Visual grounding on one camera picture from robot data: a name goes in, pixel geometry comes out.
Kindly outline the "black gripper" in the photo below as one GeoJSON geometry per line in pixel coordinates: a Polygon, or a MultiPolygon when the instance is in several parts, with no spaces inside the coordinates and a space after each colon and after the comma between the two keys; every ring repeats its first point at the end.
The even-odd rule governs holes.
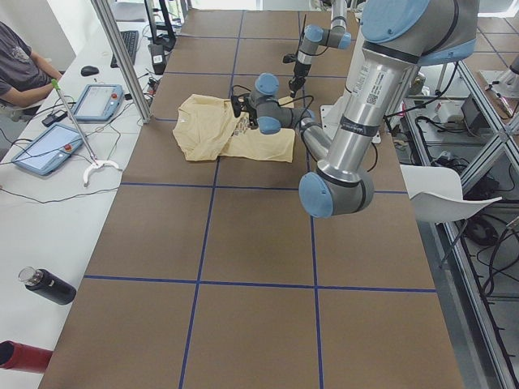
{"type": "Polygon", "coordinates": [[[230,90],[230,102],[234,116],[239,118],[242,113],[248,114],[249,127],[256,128],[256,110],[251,104],[251,90],[242,85],[232,85],[230,90]],[[244,93],[237,94],[234,89],[241,88],[244,93]]]}
{"type": "Polygon", "coordinates": [[[290,97],[295,98],[297,92],[304,86],[311,69],[311,55],[304,52],[288,53],[282,60],[285,64],[294,62],[294,75],[289,81],[290,97]]]}

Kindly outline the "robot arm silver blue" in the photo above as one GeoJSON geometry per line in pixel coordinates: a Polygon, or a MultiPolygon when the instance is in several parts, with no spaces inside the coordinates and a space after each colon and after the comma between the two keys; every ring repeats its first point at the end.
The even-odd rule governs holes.
{"type": "Polygon", "coordinates": [[[300,33],[296,52],[288,53],[282,59],[283,63],[294,63],[294,75],[289,81],[291,97],[296,97],[304,86],[314,57],[321,55],[328,48],[346,49],[351,43],[351,34],[347,32],[346,22],[347,1],[322,3],[331,7],[330,28],[307,25],[300,33]]]}
{"type": "Polygon", "coordinates": [[[254,88],[231,99],[235,115],[247,113],[265,135],[296,130],[316,167],[299,182],[299,198],[308,214],[328,218],[359,212],[374,186],[362,160],[383,121],[405,71],[469,57],[475,47],[476,1],[369,1],[360,21],[363,62],[350,72],[351,93],[334,136],[328,136],[309,109],[282,106],[279,83],[263,73],[254,88]]]}

